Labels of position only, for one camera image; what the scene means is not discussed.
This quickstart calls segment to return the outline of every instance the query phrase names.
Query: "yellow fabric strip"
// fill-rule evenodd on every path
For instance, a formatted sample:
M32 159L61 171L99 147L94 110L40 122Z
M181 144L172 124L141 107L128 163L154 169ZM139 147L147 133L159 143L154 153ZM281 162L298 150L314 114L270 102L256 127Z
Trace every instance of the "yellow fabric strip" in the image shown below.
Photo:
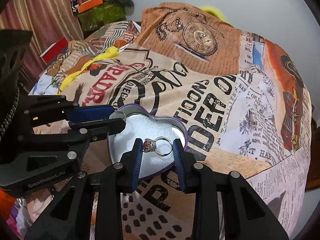
M109 47L106 49L105 52L99 54L97 57L95 57L92 60L89 60L86 64L83 65L81 70L74 72L70 75L68 75L61 83L61 86L58 91L58 95L78 76L80 75L88 66L90 66L93 62L96 62L98 60L103 60L107 58L113 58L117 57L119 55L119 49L115 46Z

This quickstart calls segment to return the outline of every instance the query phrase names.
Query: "orange box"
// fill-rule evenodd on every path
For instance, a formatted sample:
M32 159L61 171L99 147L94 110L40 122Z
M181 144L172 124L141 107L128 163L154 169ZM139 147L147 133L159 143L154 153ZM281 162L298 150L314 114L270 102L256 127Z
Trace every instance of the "orange box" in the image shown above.
M97 5L100 5L102 3L103 3L102 0L89 0L89 1L84 2L78 6L78 12L82 13L82 12L84 12L92 7L95 7Z

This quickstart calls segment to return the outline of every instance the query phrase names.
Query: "ring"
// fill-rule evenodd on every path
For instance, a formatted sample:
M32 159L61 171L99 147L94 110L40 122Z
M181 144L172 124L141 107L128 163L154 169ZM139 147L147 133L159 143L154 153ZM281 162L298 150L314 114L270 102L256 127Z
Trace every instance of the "ring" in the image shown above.
M159 151L157 151L157 144L156 142L159 141L159 140L164 140L164 141L167 141L170 146L171 146L171 151L169 153L166 153L166 154L163 154ZM171 152L172 152L172 143L170 142L170 140L166 137L158 137L156 138L155 140L151 140L151 139L148 139L146 138L144 140L144 143L143 143L143 152L145 153L149 153L149 152L155 152L156 154L158 154L159 156L161 157L164 157L164 156L167 156L169 155Z

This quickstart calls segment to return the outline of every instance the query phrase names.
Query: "yellow fluffy object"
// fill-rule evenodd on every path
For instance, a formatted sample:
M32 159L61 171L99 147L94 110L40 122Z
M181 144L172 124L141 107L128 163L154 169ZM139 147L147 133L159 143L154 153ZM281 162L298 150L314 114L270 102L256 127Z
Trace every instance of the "yellow fluffy object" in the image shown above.
M224 22L227 22L224 15L217 8L210 7L210 6L204 6L204 7L201 7L200 9L213 15L214 17L217 17L218 19L220 19Z
M68 75L61 83L61 86L58 91L58 95L78 76L80 75L87 67L89 67L93 62L98 60L103 60L106 58L113 58L117 57L119 55L119 49L115 46L109 47L106 49L105 52L99 54L97 57L95 57L92 60L89 60L86 64L83 65L81 70L74 72L70 75Z

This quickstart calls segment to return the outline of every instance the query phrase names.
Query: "metal tin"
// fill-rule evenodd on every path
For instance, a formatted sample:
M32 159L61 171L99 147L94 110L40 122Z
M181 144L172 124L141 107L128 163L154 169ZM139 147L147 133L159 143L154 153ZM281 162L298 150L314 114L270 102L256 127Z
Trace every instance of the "metal tin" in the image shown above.
M137 105L137 104L124 105L124 106L120 107L118 109L118 111L123 112L125 114L126 118L128 118L134 114L144 114L157 122L166 122L166 123L171 124L172 130L177 135L176 138L181 140L182 145L184 145L184 148L186 149L187 144L188 144L187 129L183 125L183 123L180 122L178 119L176 119L172 116L153 116L153 115L149 114L149 112L146 109L144 109L142 106ZM112 163L119 162L119 160L121 159L121 155L122 155L121 154L121 155L116 156L115 152L113 151L113 141L114 141L115 136L116 135L108 136L108 150L109 150L109 154L110 154L110 158L111 158ZM172 156L172 162L169 165L165 165L161 169L156 170L156 171L154 171L152 169L153 168L152 163L148 163L146 165L146 163L143 162L143 158L142 158L142 165L141 165L141 169L140 169L140 179L152 178L158 174L161 174L163 171L166 171L169 168L171 168L174 165L173 155L171 155L171 156Z

